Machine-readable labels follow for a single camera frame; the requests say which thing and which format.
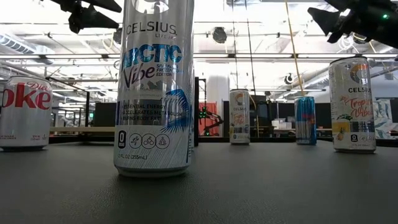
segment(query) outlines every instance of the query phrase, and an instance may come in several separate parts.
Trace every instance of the gray tabletop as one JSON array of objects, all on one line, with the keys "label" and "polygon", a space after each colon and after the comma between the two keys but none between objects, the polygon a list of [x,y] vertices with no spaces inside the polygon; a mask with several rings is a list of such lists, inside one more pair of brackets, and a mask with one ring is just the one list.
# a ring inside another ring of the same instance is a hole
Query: gray tabletop
[{"label": "gray tabletop", "polygon": [[118,176],[112,146],[0,152],[0,223],[398,223],[398,149],[201,143],[185,176]]}]

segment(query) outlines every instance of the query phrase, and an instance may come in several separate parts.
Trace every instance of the white ceiling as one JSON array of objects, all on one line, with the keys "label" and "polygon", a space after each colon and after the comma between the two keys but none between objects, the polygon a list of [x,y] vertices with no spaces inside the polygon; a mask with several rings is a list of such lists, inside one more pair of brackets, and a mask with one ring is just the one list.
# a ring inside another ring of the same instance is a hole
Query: white ceiling
[{"label": "white ceiling", "polygon": [[[287,24],[287,14],[283,2],[229,7],[226,0],[195,1],[194,51],[203,54],[225,53],[292,53],[292,44]],[[123,0],[116,0],[123,6]],[[307,13],[308,7],[331,10],[323,1],[289,4],[290,20],[294,33],[297,53],[357,53],[372,52],[369,44],[353,44],[352,39],[341,39],[339,43],[327,43],[327,37],[318,25],[312,22]],[[96,7],[96,10],[122,23],[123,14]],[[120,46],[112,41],[111,29],[84,29],[78,35],[69,30],[69,13],[60,10],[59,5],[44,0],[12,0],[2,2],[0,7],[0,33],[15,35],[29,43],[48,47],[55,54],[118,54]],[[215,27],[224,27],[228,38],[225,44],[217,44],[211,37]],[[386,46],[373,42],[376,50]],[[113,64],[117,61],[102,60],[54,60],[47,72],[56,78],[107,79],[116,78],[118,70]],[[10,61],[28,70],[44,73],[44,65],[35,62]],[[328,62],[300,62],[299,72],[311,72],[328,66]],[[195,60],[195,75],[206,78],[214,73],[231,75],[231,87],[236,87],[238,73],[239,87],[252,87],[252,73],[256,88],[278,88],[284,86],[283,78],[288,73],[296,74],[293,61],[282,62],[235,59]],[[78,86],[96,88],[117,88],[117,83],[81,83]],[[116,97],[108,92],[108,97]]]}]

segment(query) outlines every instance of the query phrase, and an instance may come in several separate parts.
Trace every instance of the white can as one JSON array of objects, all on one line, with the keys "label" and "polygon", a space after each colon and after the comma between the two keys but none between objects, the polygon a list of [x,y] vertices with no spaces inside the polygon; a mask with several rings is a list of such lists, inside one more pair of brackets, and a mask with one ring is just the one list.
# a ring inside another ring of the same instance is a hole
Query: white can
[{"label": "white can", "polygon": [[14,76],[4,86],[0,146],[41,149],[49,144],[52,88],[47,80]]},{"label": "white can", "polygon": [[193,0],[126,0],[114,165],[121,175],[179,175],[191,163]]},{"label": "white can", "polygon": [[330,64],[333,146],[341,152],[376,150],[368,60],[352,57]]},{"label": "white can", "polygon": [[229,142],[250,143],[250,96],[248,90],[229,92]]}]

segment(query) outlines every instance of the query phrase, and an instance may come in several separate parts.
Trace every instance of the blue and silver can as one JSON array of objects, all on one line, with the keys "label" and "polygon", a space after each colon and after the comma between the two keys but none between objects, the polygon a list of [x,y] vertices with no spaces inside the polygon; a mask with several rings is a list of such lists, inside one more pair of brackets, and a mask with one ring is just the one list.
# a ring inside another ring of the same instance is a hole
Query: blue and silver can
[{"label": "blue and silver can", "polygon": [[315,121],[315,100],[311,96],[302,96],[294,100],[296,116],[296,143],[317,144],[317,125]]},{"label": "blue and silver can", "polygon": [[191,163],[193,0],[125,0],[114,165],[168,177]]}]

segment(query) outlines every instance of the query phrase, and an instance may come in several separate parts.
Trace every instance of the ceiling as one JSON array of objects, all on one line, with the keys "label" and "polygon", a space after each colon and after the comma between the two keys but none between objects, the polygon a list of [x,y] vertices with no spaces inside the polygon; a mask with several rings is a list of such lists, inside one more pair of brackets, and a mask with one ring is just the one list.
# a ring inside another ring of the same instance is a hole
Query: ceiling
[{"label": "ceiling", "polygon": [[[116,0],[123,6],[123,0]],[[292,53],[289,25],[283,1],[250,1],[255,4],[237,4],[233,8],[227,0],[195,1],[194,52],[196,54],[287,54]],[[307,13],[308,7],[333,10],[324,1],[289,1],[290,20],[297,53],[347,54],[347,53],[394,53],[395,49],[371,42],[355,44],[352,37],[342,38],[338,43],[327,43],[327,37]],[[123,14],[96,8],[122,26]],[[32,44],[40,54],[119,54],[121,46],[113,41],[111,29],[84,29],[78,35],[69,30],[69,13],[59,5],[44,0],[12,0],[0,7],[0,34]],[[212,38],[215,27],[223,27],[227,34],[224,44]],[[0,47],[0,54],[18,54],[14,50]],[[298,70],[307,83],[319,75],[330,60],[301,60]],[[60,80],[69,78],[109,80],[118,78],[118,59],[54,59],[51,64],[34,60],[7,60],[31,72],[51,75]],[[198,58],[195,59],[195,75],[207,78],[210,75],[231,75],[230,86],[256,88],[289,88],[284,77],[296,74],[292,59],[249,58]],[[312,88],[324,87],[320,81]],[[117,89],[116,82],[76,83],[81,88]],[[95,95],[97,99],[114,100],[117,93],[106,91]]]}]

